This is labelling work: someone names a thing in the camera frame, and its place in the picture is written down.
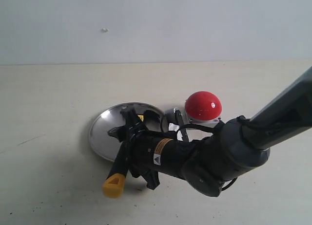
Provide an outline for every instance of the metal lid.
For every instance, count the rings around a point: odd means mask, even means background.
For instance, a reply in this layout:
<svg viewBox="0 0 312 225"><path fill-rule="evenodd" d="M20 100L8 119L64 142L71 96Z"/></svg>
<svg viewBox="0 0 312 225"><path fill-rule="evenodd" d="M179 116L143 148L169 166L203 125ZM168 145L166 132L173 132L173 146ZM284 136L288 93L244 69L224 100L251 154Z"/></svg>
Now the metal lid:
<svg viewBox="0 0 312 225"><path fill-rule="evenodd" d="M164 116L163 111L149 104L131 102L122 103L105 110L99 115L89 132L89 142L93 151L104 159L113 162L117 156L121 143L107 134L112 128L125 125L120 111L125 106L132 106L136 113L143 119L149 130L160 131L160 120ZM168 124L163 124L164 131L168 130Z"/></svg>

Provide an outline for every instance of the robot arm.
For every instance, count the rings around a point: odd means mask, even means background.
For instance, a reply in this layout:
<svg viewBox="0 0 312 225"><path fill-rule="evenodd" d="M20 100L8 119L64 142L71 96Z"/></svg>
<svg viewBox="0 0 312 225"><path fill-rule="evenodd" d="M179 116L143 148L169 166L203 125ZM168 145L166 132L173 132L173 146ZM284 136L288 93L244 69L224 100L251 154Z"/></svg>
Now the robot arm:
<svg viewBox="0 0 312 225"><path fill-rule="evenodd" d="M224 187L226 182L233 183L266 163L270 147L312 127L312 67L252 119L239 116L227 123L219 121L214 128L201 126L213 133L202 140L178 141L175 132L149 131L131 108L122 115L126 125L119 127L119 133L126 132L127 138L119 138L123 144L103 185L106 196L121 195L123 185L116 186L119 193L113 187L112 193L109 182L118 182L113 177L120 176L117 169L122 169L125 177L129 168L134 177L142 176L150 189L159 185L158 172L162 172L187 181L204 195L217 197L228 187Z"/></svg>

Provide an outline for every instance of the red ball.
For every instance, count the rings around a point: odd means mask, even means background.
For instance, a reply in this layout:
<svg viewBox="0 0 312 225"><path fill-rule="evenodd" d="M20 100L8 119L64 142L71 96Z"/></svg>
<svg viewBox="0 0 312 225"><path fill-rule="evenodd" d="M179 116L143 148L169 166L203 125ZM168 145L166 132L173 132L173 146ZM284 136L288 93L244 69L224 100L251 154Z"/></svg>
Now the red ball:
<svg viewBox="0 0 312 225"><path fill-rule="evenodd" d="M219 98L207 91L199 91L189 96L184 108L191 118L201 121L215 119L222 111Z"/></svg>

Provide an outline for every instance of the yellow tip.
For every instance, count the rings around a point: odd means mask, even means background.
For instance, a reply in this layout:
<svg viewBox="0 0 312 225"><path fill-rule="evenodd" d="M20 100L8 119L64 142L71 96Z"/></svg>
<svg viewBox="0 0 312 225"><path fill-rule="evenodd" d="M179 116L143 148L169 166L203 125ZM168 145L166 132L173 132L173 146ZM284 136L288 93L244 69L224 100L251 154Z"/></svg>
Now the yellow tip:
<svg viewBox="0 0 312 225"><path fill-rule="evenodd" d="M126 177L122 174L116 173L106 179L102 186L103 193L106 197L117 198L123 193Z"/></svg>

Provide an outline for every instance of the table surface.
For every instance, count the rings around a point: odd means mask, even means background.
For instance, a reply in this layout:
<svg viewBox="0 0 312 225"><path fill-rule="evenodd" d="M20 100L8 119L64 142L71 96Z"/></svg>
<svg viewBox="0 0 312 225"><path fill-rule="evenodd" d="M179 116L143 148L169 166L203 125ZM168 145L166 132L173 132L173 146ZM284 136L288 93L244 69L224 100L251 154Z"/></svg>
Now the table surface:
<svg viewBox="0 0 312 225"><path fill-rule="evenodd" d="M205 90L220 98L224 121L251 117L310 66L312 59L1 66L0 224L312 224L311 131L272 148L265 165L218 198L163 174L154 191L129 176L121 198L106 198L110 163L88 144L91 123L112 105L165 110Z"/></svg>

